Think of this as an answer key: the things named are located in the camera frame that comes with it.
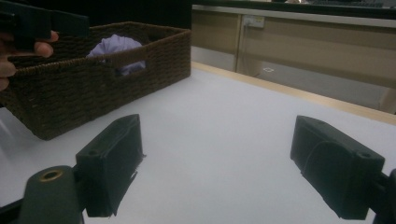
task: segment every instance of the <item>wall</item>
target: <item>wall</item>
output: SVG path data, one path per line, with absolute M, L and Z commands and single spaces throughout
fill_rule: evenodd
M 396 97 L 389 92 L 396 89 L 396 29 L 271 17 L 265 17 L 263 28 L 246 28 L 242 20 L 233 13 L 192 12 L 192 45 L 212 55 L 203 54 L 203 62 L 395 112 Z M 272 76 L 283 77 L 265 75 L 262 69 L 268 64 L 283 69 Z M 302 83 L 288 80 L 294 73 L 302 76 Z M 315 88 L 303 80 L 313 77 L 320 83 Z
M 243 74 L 244 56 L 251 76 L 255 61 L 267 61 L 396 89 L 396 29 L 266 17 L 264 28 L 244 31 L 240 20 L 194 10 L 192 45 L 235 55 Z

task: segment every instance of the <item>wicker basket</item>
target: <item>wicker basket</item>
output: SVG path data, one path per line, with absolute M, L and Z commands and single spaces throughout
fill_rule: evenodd
M 112 35 L 143 47 L 86 55 Z M 54 54 L 14 57 L 18 71 L 0 91 L 0 104 L 41 139 L 49 140 L 191 74 L 191 31 L 136 22 L 92 27 L 88 38 L 60 34 Z M 120 76 L 115 68 L 140 61 L 146 68 Z

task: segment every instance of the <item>black object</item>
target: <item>black object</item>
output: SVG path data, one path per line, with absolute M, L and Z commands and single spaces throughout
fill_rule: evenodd
M 51 30 L 87 36 L 89 28 L 86 16 L 0 0 L 0 31 L 14 34 L 18 50 L 33 50 L 35 39 L 49 39 Z
M 112 122 L 77 154 L 77 165 L 55 166 L 31 176 L 23 199 L 0 209 L 0 223 L 79 224 L 116 215 L 143 160 L 140 120 Z
M 385 159 L 331 125 L 298 116 L 290 157 L 303 177 L 341 218 L 395 223 L 396 173 L 381 173 Z
M 191 0 L 29 0 L 33 6 L 90 17 L 91 26 L 122 21 L 191 28 Z

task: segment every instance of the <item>human hand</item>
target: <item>human hand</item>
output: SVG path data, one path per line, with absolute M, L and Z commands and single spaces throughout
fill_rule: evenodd
M 12 34 L 0 33 L 0 91 L 8 86 L 8 77 L 13 76 L 17 71 L 15 65 L 8 61 L 8 56 L 38 55 L 48 58 L 53 53 L 53 48 L 48 43 L 57 41 L 58 38 L 58 34 L 51 31 L 50 39 L 37 39 L 35 52 L 20 52 L 13 45 L 14 36 Z

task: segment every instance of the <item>white table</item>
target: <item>white table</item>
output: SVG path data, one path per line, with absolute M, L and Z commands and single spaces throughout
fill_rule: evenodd
M 26 180 L 75 155 L 110 122 L 140 114 L 147 157 L 112 218 L 86 223 L 372 223 L 346 221 L 290 159 L 297 115 L 328 122 L 396 168 L 396 118 L 252 77 L 192 64 L 191 77 L 50 141 L 0 109 L 0 206 Z

